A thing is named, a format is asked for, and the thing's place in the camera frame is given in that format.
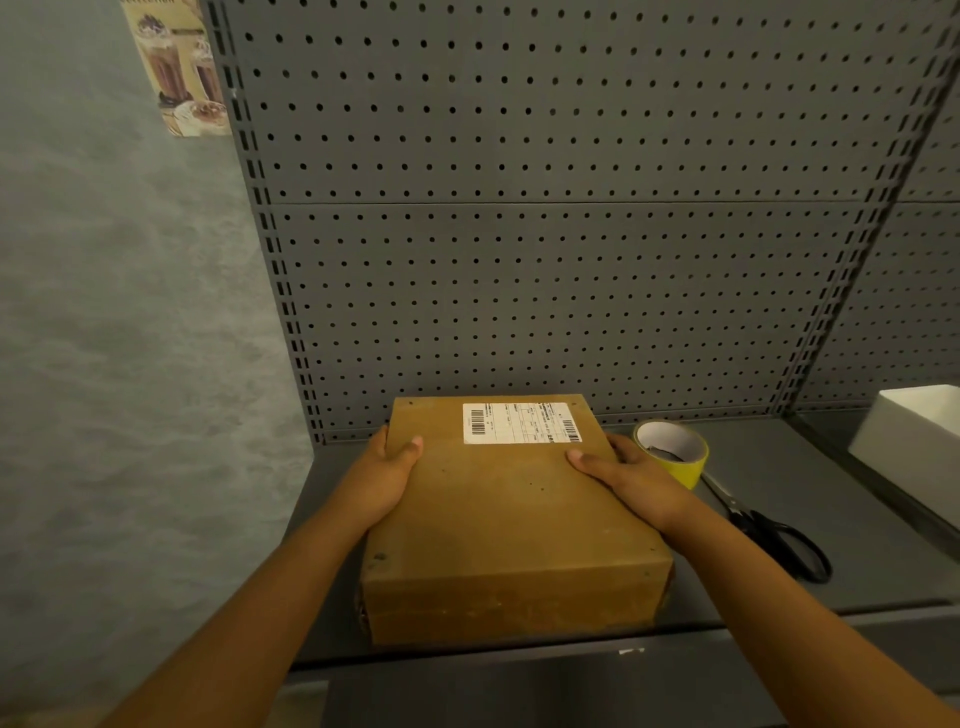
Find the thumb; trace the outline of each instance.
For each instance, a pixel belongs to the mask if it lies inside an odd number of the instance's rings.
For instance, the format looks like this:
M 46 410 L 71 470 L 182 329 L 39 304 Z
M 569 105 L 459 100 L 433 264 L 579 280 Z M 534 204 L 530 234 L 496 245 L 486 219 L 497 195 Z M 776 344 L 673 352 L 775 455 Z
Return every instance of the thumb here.
M 612 463 L 596 455 L 584 455 L 577 449 L 568 450 L 566 459 L 570 461 L 570 465 L 581 473 L 591 475 L 612 488 L 618 486 L 622 480 L 624 466 L 620 463 Z
M 393 458 L 392 462 L 402 465 L 406 470 L 414 467 L 420 456 L 423 455 L 423 438 L 417 435 L 409 443 L 403 446 Z

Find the yellow tape roll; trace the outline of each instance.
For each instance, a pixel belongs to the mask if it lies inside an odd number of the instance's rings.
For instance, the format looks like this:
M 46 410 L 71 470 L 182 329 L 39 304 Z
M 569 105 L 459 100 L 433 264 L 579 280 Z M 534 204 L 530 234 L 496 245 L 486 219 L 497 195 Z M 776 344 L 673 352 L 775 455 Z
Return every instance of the yellow tape roll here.
M 710 448 L 689 427 L 666 420 L 647 420 L 634 427 L 634 442 L 664 469 L 692 489 L 704 471 Z

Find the left hand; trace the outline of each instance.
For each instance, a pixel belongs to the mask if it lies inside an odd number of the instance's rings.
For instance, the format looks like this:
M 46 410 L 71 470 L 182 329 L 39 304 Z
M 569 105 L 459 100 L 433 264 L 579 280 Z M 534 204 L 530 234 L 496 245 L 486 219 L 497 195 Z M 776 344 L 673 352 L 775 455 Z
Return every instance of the left hand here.
M 341 511 L 346 518 L 357 520 L 364 530 L 394 510 L 406 490 L 410 471 L 423 454 L 423 438 L 418 435 L 392 458 L 387 457 L 386 447 L 384 425 L 350 466 L 324 509 Z

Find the pegboard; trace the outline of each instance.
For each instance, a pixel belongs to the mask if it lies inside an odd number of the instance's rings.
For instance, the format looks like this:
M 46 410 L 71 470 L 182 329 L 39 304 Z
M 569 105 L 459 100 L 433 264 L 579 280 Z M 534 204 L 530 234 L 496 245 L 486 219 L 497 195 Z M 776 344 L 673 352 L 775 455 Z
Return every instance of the pegboard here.
M 851 204 L 276 206 L 314 425 L 402 394 L 582 392 L 597 415 L 762 414 Z
M 799 409 L 960 383 L 960 206 L 897 204 L 801 390 Z
M 955 10 L 204 4 L 314 442 L 398 394 L 781 412 L 936 113 Z
M 953 89 L 900 192 L 905 202 L 960 200 L 960 86 Z
M 865 200 L 951 5 L 225 3 L 273 204 Z

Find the barcode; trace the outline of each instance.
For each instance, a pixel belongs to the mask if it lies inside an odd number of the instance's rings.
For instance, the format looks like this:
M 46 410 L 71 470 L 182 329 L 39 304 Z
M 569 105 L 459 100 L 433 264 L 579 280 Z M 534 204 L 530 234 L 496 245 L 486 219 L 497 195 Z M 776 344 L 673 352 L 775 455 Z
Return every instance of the barcode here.
M 579 443 L 580 435 L 577 434 L 577 428 L 573 426 L 572 420 L 563 420 L 566 436 L 570 438 L 571 443 Z
M 484 422 L 482 409 L 470 410 L 470 431 L 474 435 L 487 434 L 487 424 Z

